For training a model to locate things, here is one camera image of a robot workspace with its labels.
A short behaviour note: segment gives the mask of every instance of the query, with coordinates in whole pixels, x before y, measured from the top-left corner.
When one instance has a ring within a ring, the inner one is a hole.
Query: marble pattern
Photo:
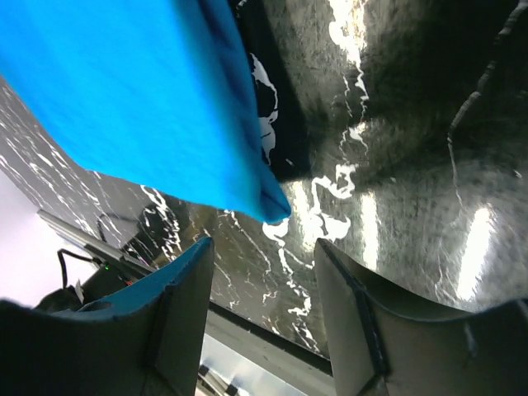
[[[211,298],[322,355],[317,238],[428,299],[485,309],[528,295],[527,5],[237,1],[241,22],[265,8],[304,117],[249,50],[263,158],[299,170],[279,224],[81,169],[4,81],[0,165],[39,207],[153,266],[212,236]],[[281,140],[301,132],[308,169]]]

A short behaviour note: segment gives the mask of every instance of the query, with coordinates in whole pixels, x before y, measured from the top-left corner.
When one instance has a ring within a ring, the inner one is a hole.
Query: glossy black surface
[[[264,158],[293,207],[281,224],[83,171],[4,83],[0,164],[44,210],[154,265],[211,235],[211,297],[324,355],[317,238],[423,297],[485,309],[528,295],[526,7],[239,2]]]

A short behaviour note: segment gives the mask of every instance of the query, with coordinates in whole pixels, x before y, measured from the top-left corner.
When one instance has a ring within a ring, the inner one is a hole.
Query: white floor
[[[67,248],[36,213],[37,208],[0,172],[0,299],[34,307],[62,285],[57,251]],[[66,257],[68,283],[83,283],[95,267]]]

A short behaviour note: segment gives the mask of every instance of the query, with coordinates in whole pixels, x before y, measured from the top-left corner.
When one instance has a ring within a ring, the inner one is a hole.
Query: blue towel
[[[86,169],[268,223],[290,215],[227,0],[2,0],[0,73]]]

